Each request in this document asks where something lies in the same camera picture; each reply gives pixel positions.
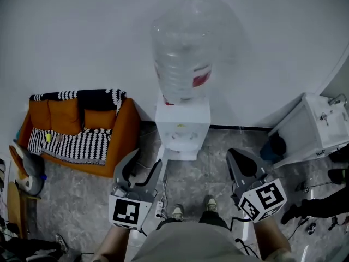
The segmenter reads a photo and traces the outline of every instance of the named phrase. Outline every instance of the blue object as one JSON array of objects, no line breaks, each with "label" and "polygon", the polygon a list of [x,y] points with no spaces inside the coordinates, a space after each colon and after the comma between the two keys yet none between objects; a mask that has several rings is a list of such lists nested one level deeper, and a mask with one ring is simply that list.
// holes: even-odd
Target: blue object
[{"label": "blue object", "polygon": [[284,158],[286,152],[286,143],[279,136],[279,133],[270,137],[269,141],[260,150],[260,155],[263,160],[276,163]]}]

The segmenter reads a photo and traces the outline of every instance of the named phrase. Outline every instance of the white sink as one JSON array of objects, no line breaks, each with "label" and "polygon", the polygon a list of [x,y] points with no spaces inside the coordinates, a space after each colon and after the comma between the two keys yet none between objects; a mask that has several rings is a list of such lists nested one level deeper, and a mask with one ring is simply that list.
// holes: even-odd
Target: white sink
[{"label": "white sink", "polygon": [[315,94],[306,93],[303,100],[323,148],[349,141],[349,117],[342,98],[332,106],[328,104],[330,98]]}]

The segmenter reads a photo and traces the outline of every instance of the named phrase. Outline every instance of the orange sofa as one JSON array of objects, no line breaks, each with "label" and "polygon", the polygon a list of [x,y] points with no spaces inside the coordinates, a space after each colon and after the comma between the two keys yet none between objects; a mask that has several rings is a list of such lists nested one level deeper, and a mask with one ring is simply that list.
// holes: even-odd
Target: orange sofa
[{"label": "orange sofa", "polygon": [[[44,159],[65,165],[72,169],[76,169],[89,174],[94,174],[103,177],[113,177],[115,166],[129,152],[136,148],[140,127],[140,117],[135,108],[134,101],[131,98],[126,98],[121,105],[119,113],[113,128],[113,134],[109,143],[106,155],[105,165],[94,164],[75,164],[56,159],[46,153],[41,156]],[[29,139],[33,129],[31,115],[28,114],[21,127],[17,143],[24,147],[28,147]]]}]

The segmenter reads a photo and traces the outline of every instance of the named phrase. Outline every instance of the faucet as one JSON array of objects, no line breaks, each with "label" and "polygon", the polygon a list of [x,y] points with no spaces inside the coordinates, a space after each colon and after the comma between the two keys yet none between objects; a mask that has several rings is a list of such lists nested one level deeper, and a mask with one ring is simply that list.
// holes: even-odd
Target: faucet
[{"label": "faucet", "polygon": [[343,107],[345,107],[346,104],[347,104],[347,97],[346,97],[343,93],[338,94],[338,95],[336,96],[336,98],[330,99],[330,100],[328,101],[328,104],[329,104],[330,106],[332,106],[332,105],[335,105],[335,104],[340,103],[340,100],[338,100],[338,98],[339,98],[341,95],[344,97],[344,105],[343,105]]}]

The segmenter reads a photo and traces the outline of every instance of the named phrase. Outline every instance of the shoe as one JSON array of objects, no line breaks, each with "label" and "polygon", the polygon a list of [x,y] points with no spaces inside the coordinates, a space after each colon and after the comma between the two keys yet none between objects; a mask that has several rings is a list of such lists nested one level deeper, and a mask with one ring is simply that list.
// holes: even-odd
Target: shoe
[{"label": "shoe", "polygon": [[205,209],[208,212],[217,212],[217,202],[211,195],[206,195],[204,199]]},{"label": "shoe", "polygon": [[62,252],[64,254],[67,254],[69,248],[60,234],[56,234],[56,242],[58,242],[61,245]]},{"label": "shoe", "polygon": [[297,211],[298,211],[298,207],[296,205],[292,205],[287,212],[285,212],[285,214],[283,215],[282,219],[281,219],[281,224],[285,225],[287,224],[287,222],[289,222],[291,219],[294,219],[295,217],[299,217],[297,216]]},{"label": "shoe", "polygon": [[327,172],[327,175],[333,183],[338,185],[346,183],[349,178],[347,169],[332,169]]},{"label": "shoe", "polygon": [[181,204],[174,206],[172,217],[177,221],[183,221],[184,208]]}]

